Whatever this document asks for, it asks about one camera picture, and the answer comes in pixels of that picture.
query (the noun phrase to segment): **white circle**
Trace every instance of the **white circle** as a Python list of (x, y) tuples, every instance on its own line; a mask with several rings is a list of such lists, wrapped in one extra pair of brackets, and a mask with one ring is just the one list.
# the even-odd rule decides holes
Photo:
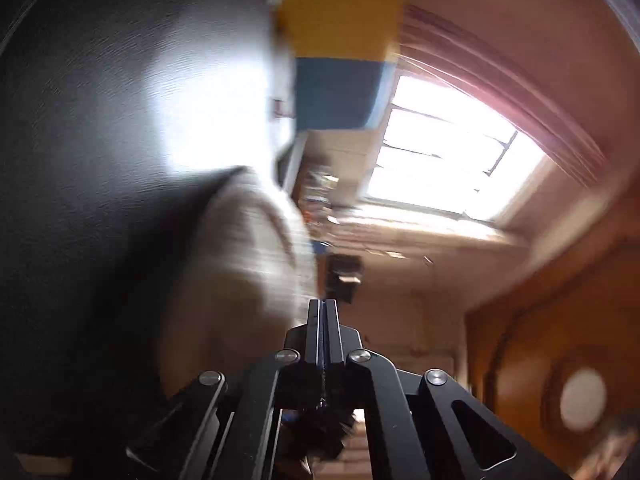
[(571, 431), (593, 428), (607, 405), (607, 385), (593, 368), (580, 368), (569, 377), (560, 396), (560, 417)]

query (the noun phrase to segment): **curtain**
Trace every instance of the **curtain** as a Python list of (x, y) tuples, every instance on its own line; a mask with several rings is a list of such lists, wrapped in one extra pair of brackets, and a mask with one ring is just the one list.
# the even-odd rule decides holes
[(406, 6), (400, 54), (417, 70), (503, 115), (584, 186), (596, 182), (606, 161), (597, 143), (532, 76), (491, 45), (432, 12)]

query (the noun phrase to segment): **black surface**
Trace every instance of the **black surface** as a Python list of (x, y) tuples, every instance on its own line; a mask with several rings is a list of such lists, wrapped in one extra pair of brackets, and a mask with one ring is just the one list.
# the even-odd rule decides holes
[[(266, 135), (269, 27), (264, 0), (37, 0), (2, 22), (0, 432), (14, 449), (73, 453), (161, 402), (151, 341), (239, 163), (225, 137)], [(236, 68), (251, 91), (226, 86)], [(174, 102), (168, 124), (159, 107), (194, 80), (225, 88)], [(203, 108), (214, 163), (177, 169), (168, 139)]]

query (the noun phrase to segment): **window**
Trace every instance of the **window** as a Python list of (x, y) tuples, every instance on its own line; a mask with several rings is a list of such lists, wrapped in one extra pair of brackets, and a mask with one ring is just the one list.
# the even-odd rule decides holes
[(403, 75), (367, 195), (491, 220), (544, 157), (484, 103)]

